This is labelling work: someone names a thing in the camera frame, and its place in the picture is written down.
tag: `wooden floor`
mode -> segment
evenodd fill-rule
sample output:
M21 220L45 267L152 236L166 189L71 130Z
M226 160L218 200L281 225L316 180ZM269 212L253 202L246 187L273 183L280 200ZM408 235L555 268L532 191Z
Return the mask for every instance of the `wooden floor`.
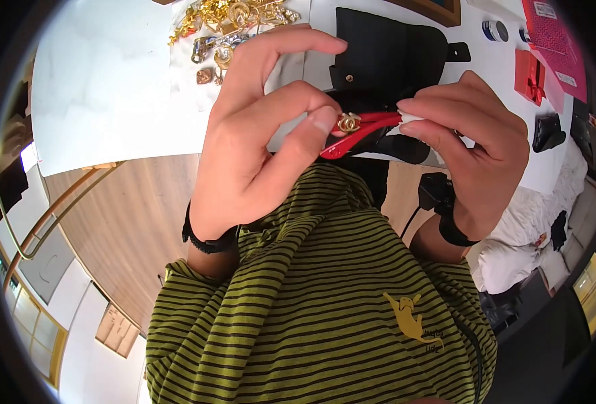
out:
M181 226L198 163L198 155L125 162L62 221L65 234L92 277L143 331L147 331L161 288L157 275L163 276L166 263L186 255ZM382 210L399 234L418 206L421 174L434 171L441 170L390 164ZM46 177L51 203L83 174L83 170L74 170ZM426 211L417 214L404 237L406 244L431 215Z

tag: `hand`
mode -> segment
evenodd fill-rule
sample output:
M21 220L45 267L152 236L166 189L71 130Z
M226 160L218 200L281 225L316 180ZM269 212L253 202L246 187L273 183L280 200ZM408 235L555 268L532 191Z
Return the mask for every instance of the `hand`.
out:
M304 81L264 95L281 54L308 50L338 54L347 43L308 24L275 28L237 46L208 121L190 223L201 240L269 214L311 165L341 107ZM281 124L308 112L274 155L266 145Z
M470 70L458 83L422 89L397 106L426 119L399 129L429 144L446 162L455 189L457 228L469 240L486 237L525 172L529 158L525 122ZM475 148L466 148L450 129L474 140Z

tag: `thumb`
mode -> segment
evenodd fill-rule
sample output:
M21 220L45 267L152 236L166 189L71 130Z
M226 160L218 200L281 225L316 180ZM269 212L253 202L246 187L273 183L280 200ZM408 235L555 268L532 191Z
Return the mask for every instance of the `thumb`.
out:
M298 177L318 158L337 119L338 113L329 105L303 119L247 188L252 202L272 204L271 210L283 203Z
M399 131L419 139L434 149L444 159L448 169L468 161L470 152L466 145L446 126L430 120L412 121L399 126Z

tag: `black leather pouch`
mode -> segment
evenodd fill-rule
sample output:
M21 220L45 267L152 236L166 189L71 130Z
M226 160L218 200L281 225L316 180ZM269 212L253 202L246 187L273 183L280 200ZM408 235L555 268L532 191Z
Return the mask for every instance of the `black leather pouch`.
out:
M437 28L349 8L336 8L336 36L347 41L348 48L329 67L334 89L327 93L343 112L396 111L399 100L438 84L447 61L470 61L467 45L448 44ZM411 164L426 159L430 148L425 143L401 134L385 136L391 129L367 135L348 155L382 153ZM327 145L338 140L330 136Z
M437 28L349 8L336 8L336 36L348 48L329 68L334 89L378 92L390 106L438 84L447 61L470 61L467 45Z
M567 135L560 128L558 114L536 118L536 131L532 144L534 152L540 153L553 149L562 144L566 138Z

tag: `white tabletop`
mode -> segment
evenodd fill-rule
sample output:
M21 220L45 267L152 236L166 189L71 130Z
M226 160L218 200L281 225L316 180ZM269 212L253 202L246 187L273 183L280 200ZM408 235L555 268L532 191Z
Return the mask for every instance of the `white tabletop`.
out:
M287 1L288 8L292 1ZM514 49L528 48L518 36L520 23L504 21L509 42L495 43L482 33L481 22L498 19L465 0L462 25L452 28L382 0L311 0L311 26L335 34L337 6L430 25L442 30L449 42L466 42L472 61L447 63L440 83L455 82L466 69L474 70L527 122L529 141L535 117L553 111L547 100L536 107L513 90ZM172 6L151 0L76 0L64 7L41 38L35 57L32 124L45 176L105 162L201 152L208 112L171 97L167 36L172 22ZM328 67L334 57L308 52L304 60L304 80L331 88ZM572 105L566 96L561 115L566 133ZM277 149L282 135L272 139L271 150ZM565 146L531 152L520 185L550 193Z

